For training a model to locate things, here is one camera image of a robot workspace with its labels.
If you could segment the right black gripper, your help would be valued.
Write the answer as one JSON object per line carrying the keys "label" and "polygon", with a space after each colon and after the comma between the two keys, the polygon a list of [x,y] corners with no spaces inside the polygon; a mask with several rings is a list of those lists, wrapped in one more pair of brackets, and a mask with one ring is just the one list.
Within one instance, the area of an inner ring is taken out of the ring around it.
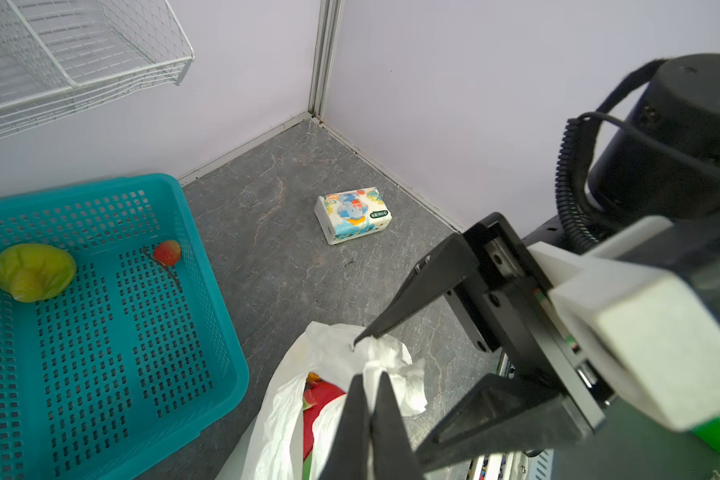
{"label": "right black gripper", "polygon": [[611,389],[558,326],[551,283],[507,219],[492,213],[422,257],[353,341],[379,338],[445,294],[474,344],[500,348],[510,379],[483,377],[415,451],[425,472],[480,455],[582,443],[604,423]]}

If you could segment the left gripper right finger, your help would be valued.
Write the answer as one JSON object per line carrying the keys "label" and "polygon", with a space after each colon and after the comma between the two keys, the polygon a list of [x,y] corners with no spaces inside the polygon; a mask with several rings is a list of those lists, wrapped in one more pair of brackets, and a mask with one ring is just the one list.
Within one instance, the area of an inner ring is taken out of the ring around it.
{"label": "left gripper right finger", "polygon": [[370,421],[373,472],[376,480],[424,478],[405,429],[391,379],[379,378],[374,411]]}

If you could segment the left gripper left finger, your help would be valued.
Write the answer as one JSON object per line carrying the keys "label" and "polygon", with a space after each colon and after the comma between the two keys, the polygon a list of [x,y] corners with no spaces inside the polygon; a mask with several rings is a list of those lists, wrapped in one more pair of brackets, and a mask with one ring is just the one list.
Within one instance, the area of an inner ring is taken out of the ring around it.
{"label": "left gripper left finger", "polygon": [[370,413],[363,377],[350,384],[334,441],[320,480],[366,480],[370,445]]}

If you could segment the fake red dragon fruit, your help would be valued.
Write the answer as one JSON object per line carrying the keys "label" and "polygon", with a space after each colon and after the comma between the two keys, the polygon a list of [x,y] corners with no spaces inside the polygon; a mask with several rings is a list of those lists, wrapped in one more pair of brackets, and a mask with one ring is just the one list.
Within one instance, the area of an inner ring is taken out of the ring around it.
{"label": "fake red dragon fruit", "polygon": [[344,390],[324,381],[316,373],[308,373],[302,396],[304,463],[307,463],[314,447],[314,422],[329,403],[345,395]]}

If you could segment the white plastic bag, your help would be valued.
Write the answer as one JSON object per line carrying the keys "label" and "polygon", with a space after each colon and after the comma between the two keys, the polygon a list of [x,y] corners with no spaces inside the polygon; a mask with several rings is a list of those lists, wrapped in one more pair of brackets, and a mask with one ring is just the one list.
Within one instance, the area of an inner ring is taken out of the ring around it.
{"label": "white plastic bag", "polygon": [[223,465],[221,479],[316,479],[328,459],[352,379],[370,403],[387,373],[404,417],[427,406],[425,363],[392,336],[355,339],[360,326],[310,323],[273,374],[259,414]]}

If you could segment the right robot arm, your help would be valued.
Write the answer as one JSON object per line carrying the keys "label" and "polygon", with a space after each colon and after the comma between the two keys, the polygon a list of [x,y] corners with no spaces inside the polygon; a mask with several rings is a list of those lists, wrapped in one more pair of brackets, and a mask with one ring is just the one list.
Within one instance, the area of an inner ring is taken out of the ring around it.
{"label": "right robot arm", "polygon": [[353,378],[323,478],[573,446],[614,399],[671,431],[720,421],[720,54],[651,61],[568,120],[555,203],[526,238],[498,213],[447,237],[356,338],[444,297],[513,375],[484,376],[417,448],[391,378]]}

